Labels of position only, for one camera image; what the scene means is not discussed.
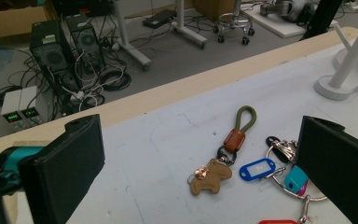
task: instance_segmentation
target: metal stand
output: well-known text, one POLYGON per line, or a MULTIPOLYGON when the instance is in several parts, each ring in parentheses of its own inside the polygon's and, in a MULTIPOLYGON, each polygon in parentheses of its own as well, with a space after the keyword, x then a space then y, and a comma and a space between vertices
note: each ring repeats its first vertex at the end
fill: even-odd
POLYGON ((348 87, 348 85, 342 87, 345 79, 347 79, 356 64, 358 64, 358 37, 336 73, 333 76, 320 77, 315 83, 314 89, 322 96, 332 100, 342 101, 347 99, 350 94, 358 91, 358 74, 356 79, 348 81, 352 87, 348 87))
POLYGON ((113 1, 115 12, 117 15, 118 28, 120 30, 121 38, 117 40, 118 44, 126 50, 132 57, 139 61, 144 70, 148 69, 148 66, 152 64, 152 61, 143 55, 138 49, 136 49, 133 45, 130 44, 128 36, 126 24, 124 22, 124 16, 121 14, 120 10, 120 0, 113 1))
POLYGON ((225 28, 241 28, 243 30, 243 45, 249 44, 250 39, 248 35, 255 34, 252 21, 241 11, 241 0, 235 0, 234 11, 220 15, 215 26, 213 27, 213 32, 218 34, 217 42, 219 43, 225 42, 225 37, 223 36, 225 28))
POLYGON ((181 34, 184 34, 185 37, 187 37, 188 39, 191 39, 192 41, 194 41, 195 43, 200 45, 201 48, 203 49, 205 44, 208 42, 208 39, 185 28, 185 26, 184 26, 184 17, 185 17, 184 0, 176 0, 176 5, 177 5, 178 16, 177 16, 177 22, 176 21, 172 22, 173 29, 175 29, 177 32, 179 32, 181 34))

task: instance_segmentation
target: red key tag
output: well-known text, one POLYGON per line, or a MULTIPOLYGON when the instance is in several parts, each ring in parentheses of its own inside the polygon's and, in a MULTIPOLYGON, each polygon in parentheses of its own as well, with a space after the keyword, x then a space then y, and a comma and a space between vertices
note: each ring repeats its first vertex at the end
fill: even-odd
POLYGON ((258 224, 297 224, 293 220, 262 220, 258 224))

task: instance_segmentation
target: cardboard box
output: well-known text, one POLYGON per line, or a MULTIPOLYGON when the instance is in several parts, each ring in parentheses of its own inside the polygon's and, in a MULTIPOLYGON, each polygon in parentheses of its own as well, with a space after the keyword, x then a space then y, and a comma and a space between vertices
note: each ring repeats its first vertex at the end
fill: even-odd
POLYGON ((0 11, 0 37, 30 34, 32 24, 57 19, 54 7, 46 0, 42 7, 0 11))
POLYGON ((235 0, 194 0, 194 8, 210 21, 217 21, 219 16, 234 11, 235 0))

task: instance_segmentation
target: computer tower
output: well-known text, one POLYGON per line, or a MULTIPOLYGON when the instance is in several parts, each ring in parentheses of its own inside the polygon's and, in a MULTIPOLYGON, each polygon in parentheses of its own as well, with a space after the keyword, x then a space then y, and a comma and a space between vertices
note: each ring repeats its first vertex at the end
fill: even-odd
POLYGON ((77 14, 65 20, 86 72, 100 71, 105 67, 105 62, 99 40, 87 16, 77 14))
POLYGON ((81 81, 75 76, 74 54, 59 21, 33 24, 30 51, 57 96, 81 89, 81 81))

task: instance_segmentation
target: blue key tag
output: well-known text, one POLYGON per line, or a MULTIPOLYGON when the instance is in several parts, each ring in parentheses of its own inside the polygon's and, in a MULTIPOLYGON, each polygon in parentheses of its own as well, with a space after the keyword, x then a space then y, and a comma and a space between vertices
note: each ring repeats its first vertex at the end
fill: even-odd
POLYGON ((240 176, 243 180, 251 181, 272 174, 275 171, 275 162, 264 158, 254 161, 240 168, 240 176))
POLYGON ((307 180, 308 177, 304 171, 298 166, 295 166, 284 179, 284 185, 289 191, 297 193, 301 190, 305 183, 307 183, 307 180))

